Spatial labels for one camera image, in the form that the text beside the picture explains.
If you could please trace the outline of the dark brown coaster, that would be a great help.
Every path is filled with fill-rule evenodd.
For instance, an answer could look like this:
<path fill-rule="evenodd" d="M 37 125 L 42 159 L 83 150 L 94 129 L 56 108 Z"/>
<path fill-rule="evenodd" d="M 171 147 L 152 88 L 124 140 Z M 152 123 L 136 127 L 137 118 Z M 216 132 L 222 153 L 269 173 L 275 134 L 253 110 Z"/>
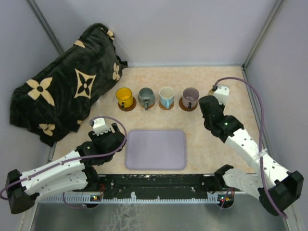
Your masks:
<path fill-rule="evenodd" d="M 136 102 L 136 99 L 133 97 L 133 103 L 130 107 L 124 107 L 124 104 L 122 103 L 120 105 L 120 103 L 117 103 L 118 105 L 118 108 L 121 110 L 121 111 L 124 111 L 124 112 L 129 112 L 129 111 L 132 111 L 136 105 L 137 105 L 137 102 Z"/>
<path fill-rule="evenodd" d="M 179 100 L 179 106 L 180 108 L 183 110 L 183 111 L 186 111 L 186 112 L 191 112 L 191 111 L 194 111 L 197 107 L 198 107 L 198 104 L 195 106 L 195 107 L 185 107 L 184 104 L 183 104 L 183 101 L 182 101 L 182 97 L 180 98 Z"/>

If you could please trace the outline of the purple glass mug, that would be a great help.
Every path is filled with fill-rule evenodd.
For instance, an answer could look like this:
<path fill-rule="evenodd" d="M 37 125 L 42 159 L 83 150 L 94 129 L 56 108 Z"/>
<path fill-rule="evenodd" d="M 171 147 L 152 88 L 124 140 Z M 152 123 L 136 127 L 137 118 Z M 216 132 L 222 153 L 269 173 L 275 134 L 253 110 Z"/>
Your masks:
<path fill-rule="evenodd" d="M 185 108 L 194 108 L 198 104 L 199 91 L 196 88 L 186 88 L 182 93 L 182 104 Z"/>

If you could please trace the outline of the yellow glass mug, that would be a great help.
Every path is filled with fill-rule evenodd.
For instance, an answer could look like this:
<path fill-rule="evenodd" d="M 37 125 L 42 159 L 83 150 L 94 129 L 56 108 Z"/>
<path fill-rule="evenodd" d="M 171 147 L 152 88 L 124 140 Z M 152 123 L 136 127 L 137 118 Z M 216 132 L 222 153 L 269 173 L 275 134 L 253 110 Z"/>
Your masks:
<path fill-rule="evenodd" d="M 116 98 L 118 100 L 118 103 L 120 103 L 120 105 L 122 103 L 124 104 L 124 107 L 130 107 L 133 103 L 132 91 L 131 89 L 126 87 L 120 88 L 116 92 Z"/>

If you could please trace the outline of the grey ceramic mug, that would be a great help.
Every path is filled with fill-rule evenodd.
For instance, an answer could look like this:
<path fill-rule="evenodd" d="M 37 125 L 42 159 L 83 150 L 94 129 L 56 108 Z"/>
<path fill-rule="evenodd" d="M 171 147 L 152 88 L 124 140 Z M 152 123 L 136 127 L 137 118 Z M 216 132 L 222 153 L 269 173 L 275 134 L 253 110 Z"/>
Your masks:
<path fill-rule="evenodd" d="M 138 94 L 138 101 L 139 103 L 144 101 L 149 101 L 151 103 L 154 103 L 155 95 L 153 90 L 151 88 L 142 88 Z"/>

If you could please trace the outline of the white mug blue handle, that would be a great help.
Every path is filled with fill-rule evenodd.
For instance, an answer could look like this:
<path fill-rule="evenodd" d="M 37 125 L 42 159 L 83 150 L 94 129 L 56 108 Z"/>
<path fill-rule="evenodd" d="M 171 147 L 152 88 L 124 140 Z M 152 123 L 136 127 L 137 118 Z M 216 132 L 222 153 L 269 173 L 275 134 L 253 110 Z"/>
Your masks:
<path fill-rule="evenodd" d="M 174 102 L 174 95 L 175 92 L 171 87 L 163 87 L 159 92 L 161 104 L 164 107 L 169 108 L 169 106 Z"/>

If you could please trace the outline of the cream yellow mug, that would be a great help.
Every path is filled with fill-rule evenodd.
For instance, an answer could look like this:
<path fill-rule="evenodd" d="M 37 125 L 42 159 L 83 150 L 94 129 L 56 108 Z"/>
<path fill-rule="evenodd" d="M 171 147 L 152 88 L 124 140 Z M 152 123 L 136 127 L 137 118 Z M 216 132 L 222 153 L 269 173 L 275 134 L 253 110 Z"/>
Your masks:
<path fill-rule="evenodd" d="M 208 94 L 207 94 L 207 96 L 209 96 L 209 95 L 213 95 L 214 94 L 214 90 L 213 89 L 211 89 L 209 92 L 208 92 Z"/>

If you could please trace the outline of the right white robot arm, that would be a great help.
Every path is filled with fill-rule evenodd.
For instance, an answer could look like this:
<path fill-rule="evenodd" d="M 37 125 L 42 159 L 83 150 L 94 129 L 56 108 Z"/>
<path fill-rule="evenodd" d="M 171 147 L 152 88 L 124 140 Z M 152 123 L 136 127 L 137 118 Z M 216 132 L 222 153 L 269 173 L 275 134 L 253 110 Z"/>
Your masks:
<path fill-rule="evenodd" d="M 236 117 L 223 113 L 228 96 L 229 87 L 219 84 L 215 91 L 198 100 L 204 126 L 235 150 L 255 175 L 224 165 L 215 172 L 215 185 L 222 191 L 239 189 L 258 199 L 270 214 L 278 216 L 299 199 L 304 177 L 298 171 L 290 172 L 281 166 L 266 149 L 260 151 L 243 124 Z"/>

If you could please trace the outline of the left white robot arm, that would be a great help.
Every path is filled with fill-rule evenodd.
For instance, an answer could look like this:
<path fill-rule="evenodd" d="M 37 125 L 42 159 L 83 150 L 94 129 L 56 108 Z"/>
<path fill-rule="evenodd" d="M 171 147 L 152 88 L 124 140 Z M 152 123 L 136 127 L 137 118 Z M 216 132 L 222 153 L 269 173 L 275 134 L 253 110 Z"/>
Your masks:
<path fill-rule="evenodd" d="M 92 131 L 88 133 L 90 141 L 82 143 L 64 157 L 33 170 L 10 171 L 5 187 L 0 191 L 6 193 L 0 198 L 8 201 L 10 212 L 23 213 L 49 196 L 98 189 L 100 177 L 95 166 L 111 161 L 127 141 L 124 125 L 112 118 L 113 123 L 109 126 L 106 119 L 111 117 L 91 119 Z"/>

